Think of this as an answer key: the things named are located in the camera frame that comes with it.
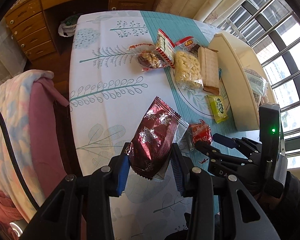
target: green snack packet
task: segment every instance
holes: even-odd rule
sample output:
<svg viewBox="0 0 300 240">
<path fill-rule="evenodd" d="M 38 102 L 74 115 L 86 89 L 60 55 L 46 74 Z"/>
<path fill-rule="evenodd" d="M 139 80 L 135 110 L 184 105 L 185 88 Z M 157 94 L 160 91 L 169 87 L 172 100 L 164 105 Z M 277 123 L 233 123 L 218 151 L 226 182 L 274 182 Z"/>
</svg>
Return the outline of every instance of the green snack packet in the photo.
<svg viewBox="0 0 300 240">
<path fill-rule="evenodd" d="M 220 123 L 228 119 L 226 110 L 223 107 L 222 96 L 207 96 L 212 109 L 213 117 L 216 123 Z"/>
</svg>

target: red candy wrapper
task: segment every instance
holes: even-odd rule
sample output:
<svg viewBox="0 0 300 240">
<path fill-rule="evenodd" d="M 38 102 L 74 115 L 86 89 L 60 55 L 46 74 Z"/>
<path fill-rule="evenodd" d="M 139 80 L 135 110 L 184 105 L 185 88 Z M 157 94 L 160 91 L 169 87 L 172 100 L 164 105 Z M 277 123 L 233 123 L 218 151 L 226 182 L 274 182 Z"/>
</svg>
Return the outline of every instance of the red candy wrapper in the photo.
<svg viewBox="0 0 300 240">
<path fill-rule="evenodd" d="M 181 140 L 188 126 L 179 114 L 156 97 L 125 150 L 132 169 L 147 179 L 164 179 L 171 144 Z"/>
<path fill-rule="evenodd" d="M 189 129 L 191 130 L 192 135 L 192 144 L 193 146 L 197 141 L 204 141 L 208 144 L 212 143 L 212 134 L 211 129 L 204 120 L 200 120 L 201 123 L 191 124 Z"/>
</svg>

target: plastic wrapper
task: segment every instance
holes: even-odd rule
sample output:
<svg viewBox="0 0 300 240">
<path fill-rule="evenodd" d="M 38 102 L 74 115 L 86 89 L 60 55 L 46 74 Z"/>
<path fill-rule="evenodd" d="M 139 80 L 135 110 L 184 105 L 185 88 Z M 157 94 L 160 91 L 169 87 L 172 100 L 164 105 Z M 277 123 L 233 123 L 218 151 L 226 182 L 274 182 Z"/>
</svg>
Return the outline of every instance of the plastic wrapper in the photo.
<svg viewBox="0 0 300 240">
<path fill-rule="evenodd" d="M 125 149 L 132 169 L 147 179 L 164 179 L 171 144 L 180 142 L 188 126 L 179 114 L 156 97 Z"/>
<path fill-rule="evenodd" d="M 196 57 L 198 56 L 199 42 L 193 36 L 188 36 L 176 42 L 176 49 L 187 50 Z"/>
<path fill-rule="evenodd" d="M 168 63 L 161 57 L 160 53 L 155 50 L 154 45 L 141 43 L 129 47 L 130 52 L 135 53 L 136 60 L 143 67 L 142 71 L 154 70 L 169 66 Z"/>
<path fill-rule="evenodd" d="M 263 97 L 266 92 L 267 81 L 253 69 L 243 68 L 243 70 L 247 76 L 252 91 Z"/>
<path fill-rule="evenodd" d="M 208 144 L 212 143 L 211 128 L 204 120 L 199 120 L 200 123 L 190 124 L 189 130 L 191 133 L 191 143 L 193 146 L 197 141 L 203 141 Z"/>
<path fill-rule="evenodd" d="M 192 91 L 202 90 L 203 84 L 198 58 L 185 50 L 177 50 L 174 79 L 181 88 Z"/>
<path fill-rule="evenodd" d="M 223 104 L 222 96 L 207 96 L 210 102 L 211 110 L 216 123 L 220 123 L 228 119 L 226 109 Z"/>
<path fill-rule="evenodd" d="M 155 49 L 171 67 L 174 67 L 174 47 L 175 45 L 168 35 L 163 30 L 158 29 Z"/>
</svg>

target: window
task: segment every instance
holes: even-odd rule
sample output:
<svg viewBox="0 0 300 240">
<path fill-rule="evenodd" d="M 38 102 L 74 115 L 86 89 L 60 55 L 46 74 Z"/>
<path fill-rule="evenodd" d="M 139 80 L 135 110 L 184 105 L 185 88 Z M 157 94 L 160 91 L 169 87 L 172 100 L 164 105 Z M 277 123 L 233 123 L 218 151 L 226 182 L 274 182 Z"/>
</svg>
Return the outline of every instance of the window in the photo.
<svg viewBox="0 0 300 240">
<path fill-rule="evenodd" d="M 250 45 L 281 107 L 288 168 L 300 167 L 300 24 L 284 0 L 246 0 L 219 28 Z"/>
</svg>

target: tablecloth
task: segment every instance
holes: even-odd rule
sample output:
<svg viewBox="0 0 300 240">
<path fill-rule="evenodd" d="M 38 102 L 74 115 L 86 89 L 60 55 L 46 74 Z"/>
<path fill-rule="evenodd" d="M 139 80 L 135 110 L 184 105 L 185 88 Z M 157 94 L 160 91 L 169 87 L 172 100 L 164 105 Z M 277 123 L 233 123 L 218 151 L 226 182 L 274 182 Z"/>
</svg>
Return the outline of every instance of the tablecloth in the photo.
<svg viewBox="0 0 300 240">
<path fill-rule="evenodd" d="M 154 44 L 158 28 L 173 42 L 194 36 L 204 46 L 218 32 L 202 22 L 157 12 L 99 12 L 79 18 L 71 53 L 69 92 L 74 141 L 83 175 L 92 174 L 120 154 L 156 96 L 189 123 L 203 119 L 213 133 L 239 138 L 246 135 L 235 129 L 222 82 L 220 93 L 229 119 L 216 124 L 205 92 L 193 94 L 179 89 L 171 68 L 141 71 L 128 48 Z M 222 145 L 213 146 L 223 153 L 243 156 Z M 205 155 L 189 154 L 183 143 L 180 147 L 195 166 L 207 170 Z M 144 179 L 130 169 L 125 192 L 110 200 L 115 239 L 163 240 L 186 229 L 184 213 L 191 212 L 191 203 L 191 198 L 180 197 L 171 166 L 162 181 Z"/>
</svg>

